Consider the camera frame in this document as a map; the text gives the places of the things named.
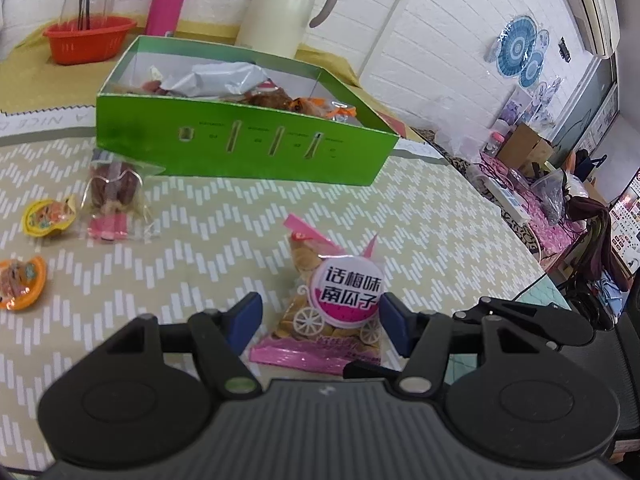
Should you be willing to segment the pink pumpkin seed packet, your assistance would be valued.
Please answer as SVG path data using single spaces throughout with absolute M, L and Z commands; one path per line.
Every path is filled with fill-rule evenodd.
M 354 361 L 380 364 L 385 278 L 374 255 L 378 239 L 348 252 L 295 214 L 283 225 L 299 283 L 277 326 L 250 349 L 250 360 L 325 375 L 342 374 Z

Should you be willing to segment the clear dates packet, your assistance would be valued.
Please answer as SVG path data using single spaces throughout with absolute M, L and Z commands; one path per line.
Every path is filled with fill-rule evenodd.
M 164 168 L 95 148 L 80 210 L 87 235 L 100 242 L 152 240 L 160 234 L 145 182 Z

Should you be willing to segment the orange jelly cup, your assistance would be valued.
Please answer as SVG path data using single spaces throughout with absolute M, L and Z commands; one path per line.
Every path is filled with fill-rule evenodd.
M 4 260 L 0 274 L 0 307 L 7 311 L 21 311 L 35 304 L 47 281 L 47 265 L 35 256 L 28 261 Z

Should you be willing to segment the yellow jelly cup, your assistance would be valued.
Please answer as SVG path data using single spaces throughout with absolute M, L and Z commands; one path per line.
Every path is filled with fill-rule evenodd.
M 22 215 L 23 232 L 40 238 L 67 231 L 77 218 L 76 196 L 64 200 L 44 198 L 31 203 Z

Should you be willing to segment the orange clear nut packet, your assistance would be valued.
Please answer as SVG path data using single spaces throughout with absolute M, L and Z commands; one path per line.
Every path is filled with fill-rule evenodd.
M 240 104 L 284 110 L 299 115 L 314 116 L 332 122 L 347 122 L 357 117 L 354 106 L 322 98 L 291 98 L 282 88 L 256 88 L 246 92 L 239 100 Z

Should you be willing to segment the white grey snack bag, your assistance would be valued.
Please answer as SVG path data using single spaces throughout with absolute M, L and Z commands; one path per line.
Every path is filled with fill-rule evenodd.
M 196 64 L 178 76 L 167 77 L 160 88 L 185 98 L 242 96 L 269 79 L 263 68 L 247 62 Z

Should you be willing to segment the red sausage snack packet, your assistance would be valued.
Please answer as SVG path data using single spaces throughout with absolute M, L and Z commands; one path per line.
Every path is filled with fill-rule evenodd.
M 148 96 L 166 96 L 168 91 L 162 87 L 163 81 L 163 74 L 157 67 L 152 65 L 149 68 L 148 80 L 140 84 L 139 87 L 134 87 L 134 90 L 141 94 L 147 94 Z

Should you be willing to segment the chevron beige table mat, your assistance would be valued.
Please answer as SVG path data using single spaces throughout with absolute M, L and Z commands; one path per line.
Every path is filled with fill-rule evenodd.
M 83 226 L 50 240 L 23 233 L 40 198 L 79 195 L 94 148 L 89 128 L 1 145 L 1 255 L 40 256 L 48 281 L 35 307 L 1 317 L 1 461 L 38 471 L 51 455 L 36 422 L 45 388 L 130 318 L 164 323 L 264 300 L 262 332 L 296 287 L 286 229 L 297 214 L 359 252 L 376 237 L 385 284 L 408 307 L 450 314 L 481 296 L 515 299 L 544 275 L 537 259 L 446 162 L 393 156 L 367 188 L 304 182 L 152 178 L 145 192 L 160 234 L 115 244 Z M 19 136 L 16 140 L 25 140 Z

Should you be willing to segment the white power strip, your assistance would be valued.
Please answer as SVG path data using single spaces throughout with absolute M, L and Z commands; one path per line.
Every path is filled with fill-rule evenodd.
M 530 215 L 526 211 L 525 202 L 518 193 L 511 191 L 510 188 L 505 188 L 500 182 L 493 178 L 486 178 L 485 186 L 489 193 L 498 200 L 502 209 L 507 214 L 510 214 L 510 217 L 519 226 L 529 224 L 532 218 L 530 218 Z

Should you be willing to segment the green cardboard box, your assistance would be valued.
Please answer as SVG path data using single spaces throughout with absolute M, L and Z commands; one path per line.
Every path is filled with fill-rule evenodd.
M 247 62 L 291 98 L 319 98 L 355 114 L 343 120 L 243 103 L 159 96 L 142 86 L 157 70 L 174 81 L 195 65 Z M 390 156 L 394 130 L 331 72 L 228 44 L 140 36 L 96 96 L 96 143 L 170 176 L 369 185 Z

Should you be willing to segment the red plastic basket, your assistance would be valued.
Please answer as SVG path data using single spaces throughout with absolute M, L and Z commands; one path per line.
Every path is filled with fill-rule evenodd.
M 53 61 L 58 65 L 78 65 L 109 60 L 120 51 L 125 38 L 137 26 L 126 16 L 92 18 L 88 29 L 79 29 L 70 20 L 48 26 L 43 36 L 49 40 Z

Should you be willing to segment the cream thermos jug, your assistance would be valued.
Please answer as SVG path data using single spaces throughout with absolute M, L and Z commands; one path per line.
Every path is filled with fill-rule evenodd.
M 320 26 L 336 3 L 337 0 L 252 0 L 235 45 L 294 58 L 307 29 Z

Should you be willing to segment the blue wall decoration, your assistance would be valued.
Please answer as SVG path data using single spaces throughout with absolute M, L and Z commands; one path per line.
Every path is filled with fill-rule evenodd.
M 548 29 L 540 28 L 529 15 L 519 15 L 506 23 L 485 54 L 503 78 L 516 78 L 523 89 L 532 88 L 544 69 L 550 44 Z

